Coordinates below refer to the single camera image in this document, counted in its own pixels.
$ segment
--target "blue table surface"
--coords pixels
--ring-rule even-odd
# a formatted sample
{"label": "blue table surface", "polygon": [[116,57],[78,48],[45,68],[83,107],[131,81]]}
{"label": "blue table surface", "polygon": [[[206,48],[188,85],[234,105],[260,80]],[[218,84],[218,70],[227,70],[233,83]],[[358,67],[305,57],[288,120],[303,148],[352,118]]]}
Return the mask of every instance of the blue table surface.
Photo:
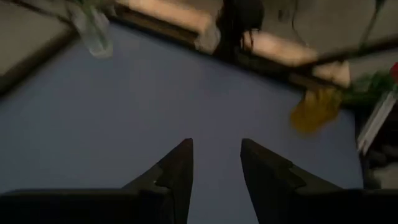
{"label": "blue table surface", "polygon": [[0,192],[122,187],[193,138],[189,223],[257,223],[239,158],[251,138],[343,188],[361,188],[347,111],[313,136],[302,93],[112,24],[114,55],[77,42],[0,101]]}

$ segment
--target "red object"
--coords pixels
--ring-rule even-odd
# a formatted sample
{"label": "red object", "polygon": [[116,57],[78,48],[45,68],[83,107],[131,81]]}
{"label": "red object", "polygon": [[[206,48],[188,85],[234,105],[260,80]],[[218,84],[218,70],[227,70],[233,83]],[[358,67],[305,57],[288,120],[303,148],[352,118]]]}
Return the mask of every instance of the red object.
{"label": "red object", "polygon": [[390,69],[390,74],[391,77],[396,81],[398,84],[398,62],[394,64],[394,66],[391,67]]}

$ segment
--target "clear plastic bottle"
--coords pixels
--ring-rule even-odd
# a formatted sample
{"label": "clear plastic bottle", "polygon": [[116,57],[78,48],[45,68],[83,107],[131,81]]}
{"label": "clear plastic bottle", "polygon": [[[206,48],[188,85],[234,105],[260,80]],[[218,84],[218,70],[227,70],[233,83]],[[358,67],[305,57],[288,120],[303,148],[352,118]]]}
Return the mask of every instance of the clear plastic bottle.
{"label": "clear plastic bottle", "polygon": [[107,32],[109,21],[102,12],[94,7],[86,10],[76,7],[73,10],[72,21],[82,41],[94,57],[106,58],[112,56],[113,45]]}

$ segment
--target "yellow object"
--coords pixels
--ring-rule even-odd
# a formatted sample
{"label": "yellow object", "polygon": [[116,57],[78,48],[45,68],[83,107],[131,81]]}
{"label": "yellow object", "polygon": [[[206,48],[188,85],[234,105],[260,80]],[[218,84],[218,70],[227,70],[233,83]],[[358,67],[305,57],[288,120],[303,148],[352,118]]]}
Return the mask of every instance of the yellow object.
{"label": "yellow object", "polygon": [[315,132],[338,115],[341,93],[334,88],[307,91],[303,100],[293,109],[290,122],[305,134]]}

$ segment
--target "black cable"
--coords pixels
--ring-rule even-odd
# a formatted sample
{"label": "black cable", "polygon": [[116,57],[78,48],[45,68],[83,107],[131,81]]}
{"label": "black cable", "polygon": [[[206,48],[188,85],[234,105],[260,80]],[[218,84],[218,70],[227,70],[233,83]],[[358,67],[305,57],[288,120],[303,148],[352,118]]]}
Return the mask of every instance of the black cable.
{"label": "black cable", "polygon": [[377,19],[377,16],[379,15],[380,9],[384,5],[385,2],[386,2],[386,0],[376,0],[376,5],[374,7],[374,12],[373,12],[372,18],[369,21],[368,26],[366,26],[366,29],[362,35],[361,41],[359,42],[360,48],[362,48],[366,45],[366,42],[369,39],[369,35],[372,32],[373,27],[376,23],[376,19]]}
{"label": "black cable", "polygon": [[292,30],[294,31],[294,34],[296,35],[296,38],[303,43],[305,46],[308,47],[308,44],[306,41],[301,37],[297,29],[295,28],[295,18],[297,14],[297,10],[299,9],[299,0],[294,0],[294,10],[293,10],[293,15],[292,15]]}

